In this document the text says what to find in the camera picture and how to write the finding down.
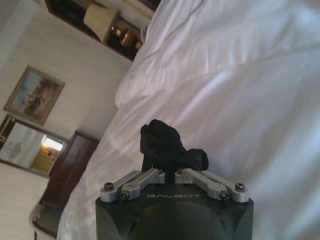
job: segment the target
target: picture frame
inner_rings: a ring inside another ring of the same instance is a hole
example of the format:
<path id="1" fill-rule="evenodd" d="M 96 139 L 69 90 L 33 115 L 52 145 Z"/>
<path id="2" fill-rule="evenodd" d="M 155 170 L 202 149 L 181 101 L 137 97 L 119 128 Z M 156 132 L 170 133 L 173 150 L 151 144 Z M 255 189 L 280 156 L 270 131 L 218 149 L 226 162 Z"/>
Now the picture frame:
<path id="1" fill-rule="evenodd" d="M 27 66 L 3 109 L 43 126 L 64 86 L 62 81 Z"/>

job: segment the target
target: brass lamp base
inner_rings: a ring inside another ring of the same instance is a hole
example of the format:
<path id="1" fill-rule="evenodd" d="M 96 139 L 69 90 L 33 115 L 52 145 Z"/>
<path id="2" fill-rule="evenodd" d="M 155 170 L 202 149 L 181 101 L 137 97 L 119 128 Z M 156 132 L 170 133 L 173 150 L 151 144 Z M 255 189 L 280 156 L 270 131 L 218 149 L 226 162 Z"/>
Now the brass lamp base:
<path id="1" fill-rule="evenodd" d="M 142 42 L 139 41 L 133 30 L 126 28 L 122 29 L 120 27 L 112 27 L 112 32 L 114 35 L 118 36 L 120 39 L 120 44 L 124 47 L 135 47 L 137 50 L 142 46 Z"/>

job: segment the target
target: wooden dresser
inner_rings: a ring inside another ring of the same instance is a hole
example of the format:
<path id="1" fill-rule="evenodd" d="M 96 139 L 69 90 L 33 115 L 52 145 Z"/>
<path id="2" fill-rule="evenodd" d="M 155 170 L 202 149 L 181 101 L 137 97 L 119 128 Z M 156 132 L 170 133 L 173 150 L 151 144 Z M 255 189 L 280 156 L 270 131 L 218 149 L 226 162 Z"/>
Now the wooden dresser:
<path id="1" fill-rule="evenodd" d="M 85 171 L 99 141 L 76 131 L 63 154 L 56 160 L 41 203 L 63 209 Z"/>

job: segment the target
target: white wall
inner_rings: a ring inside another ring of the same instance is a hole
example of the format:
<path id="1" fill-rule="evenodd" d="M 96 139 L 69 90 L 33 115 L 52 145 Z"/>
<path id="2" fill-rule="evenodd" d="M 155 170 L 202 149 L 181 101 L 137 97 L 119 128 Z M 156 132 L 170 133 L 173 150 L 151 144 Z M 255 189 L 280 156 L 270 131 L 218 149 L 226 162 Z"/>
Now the white wall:
<path id="1" fill-rule="evenodd" d="M 106 8 L 120 10 L 121 17 L 139 29 L 141 29 L 146 24 L 148 24 L 151 19 L 149 19 L 148 17 L 138 12 L 135 8 L 133 8 L 128 3 L 133 4 L 134 6 L 141 9 L 143 12 L 147 13 L 150 16 L 154 14 L 154 11 L 152 11 L 150 8 L 148 8 L 143 3 L 137 0 L 95 0 L 95 1 L 105 6 Z"/>
<path id="2" fill-rule="evenodd" d="M 6 23 L 12 16 L 12 13 L 15 11 L 16 7 L 20 3 L 20 0 L 0 0 L 0 33 L 5 28 Z"/>
<path id="3" fill-rule="evenodd" d="M 115 92 L 131 64 L 38 9 L 0 72 L 0 105 L 5 105 L 26 67 L 33 66 L 65 83 L 43 128 L 65 138 L 80 129 L 99 139 L 116 112 Z M 2 108 L 1 120 L 7 114 Z"/>
<path id="4" fill-rule="evenodd" d="M 0 0 L 0 15 L 8 12 L 0 29 L 0 122 L 7 114 L 4 105 L 31 65 L 65 82 L 43 128 L 65 138 L 77 129 L 100 138 L 132 63 L 32 1 L 19 1 L 12 14 L 7 2 Z M 0 163 L 0 240 L 33 239 L 28 216 L 47 184 L 44 177 Z"/>
<path id="5" fill-rule="evenodd" d="M 0 240 L 32 240 L 28 217 L 48 179 L 0 163 Z"/>

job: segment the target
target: black fabric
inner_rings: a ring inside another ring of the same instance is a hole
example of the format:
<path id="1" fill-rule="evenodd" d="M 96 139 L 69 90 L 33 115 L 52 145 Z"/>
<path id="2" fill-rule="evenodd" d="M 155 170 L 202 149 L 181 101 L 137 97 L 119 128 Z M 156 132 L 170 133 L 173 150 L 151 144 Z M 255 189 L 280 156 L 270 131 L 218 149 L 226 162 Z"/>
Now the black fabric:
<path id="1" fill-rule="evenodd" d="M 154 119 L 141 128 L 140 151 L 144 154 L 142 172 L 150 168 L 163 170 L 165 181 L 173 183 L 178 169 L 208 169 L 208 157 L 202 149 L 186 150 L 173 127 Z"/>

